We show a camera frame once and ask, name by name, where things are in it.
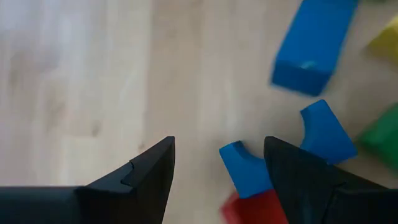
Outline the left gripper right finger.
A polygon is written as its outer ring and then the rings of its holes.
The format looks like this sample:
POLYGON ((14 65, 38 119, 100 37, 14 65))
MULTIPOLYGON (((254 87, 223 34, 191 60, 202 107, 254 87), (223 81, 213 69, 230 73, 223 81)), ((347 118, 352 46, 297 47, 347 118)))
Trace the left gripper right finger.
POLYGON ((398 189, 273 136, 264 139, 264 158, 289 224, 398 224, 398 189))

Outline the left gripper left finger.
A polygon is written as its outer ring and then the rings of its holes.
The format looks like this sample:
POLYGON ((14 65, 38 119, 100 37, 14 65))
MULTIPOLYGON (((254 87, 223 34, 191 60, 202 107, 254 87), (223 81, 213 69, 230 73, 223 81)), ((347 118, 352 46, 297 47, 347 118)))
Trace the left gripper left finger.
POLYGON ((162 224, 174 167, 167 136, 85 186, 0 187, 0 224, 162 224))

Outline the blue arch block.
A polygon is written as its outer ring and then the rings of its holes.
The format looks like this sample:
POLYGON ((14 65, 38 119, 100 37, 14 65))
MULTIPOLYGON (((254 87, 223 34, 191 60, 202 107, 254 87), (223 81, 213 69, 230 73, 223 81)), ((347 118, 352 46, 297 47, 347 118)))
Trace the blue arch block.
MULTIPOLYGON (((354 143, 325 100, 307 106, 300 114, 305 131, 301 149, 328 164, 339 164, 358 155, 354 143)), ((249 153, 242 141, 227 144, 219 152, 240 198, 273 188, 265 160, 249 153)))

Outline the yellow arch block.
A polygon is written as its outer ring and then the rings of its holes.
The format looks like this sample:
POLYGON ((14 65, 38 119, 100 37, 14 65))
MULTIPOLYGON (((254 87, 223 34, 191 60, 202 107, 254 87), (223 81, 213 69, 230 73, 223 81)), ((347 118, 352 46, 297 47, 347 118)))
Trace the yellow arch block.
POLYGON ((368 50, 375 56, 398 65, 398 14, 370 41, 368 50))

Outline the red arch block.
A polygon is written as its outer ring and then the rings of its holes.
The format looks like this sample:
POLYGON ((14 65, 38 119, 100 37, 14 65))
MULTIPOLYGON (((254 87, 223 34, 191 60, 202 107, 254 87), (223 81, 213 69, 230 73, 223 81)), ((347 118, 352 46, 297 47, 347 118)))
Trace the red arch block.
POLYGON ((249 198, 233 192, 220 213, 226 224, 289 224, 275 190, 249 198))

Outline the green arch block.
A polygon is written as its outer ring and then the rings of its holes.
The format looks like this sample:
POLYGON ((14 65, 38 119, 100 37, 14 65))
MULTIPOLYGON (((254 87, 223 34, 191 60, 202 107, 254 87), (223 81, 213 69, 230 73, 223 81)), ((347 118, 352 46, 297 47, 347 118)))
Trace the green arch block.
POLYGON ((398 103, 390 106, 357 138, 359 145, 398 172, 398 103))

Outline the blue rectangular block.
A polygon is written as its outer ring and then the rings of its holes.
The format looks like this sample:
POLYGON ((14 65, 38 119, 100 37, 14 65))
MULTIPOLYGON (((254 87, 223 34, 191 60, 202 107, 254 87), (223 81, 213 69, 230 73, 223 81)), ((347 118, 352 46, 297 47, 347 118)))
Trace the blue rectangular block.
POLYGON ((359 0, 303 0, 276 55, 271 83, 318 96, 335 71, 359 0))

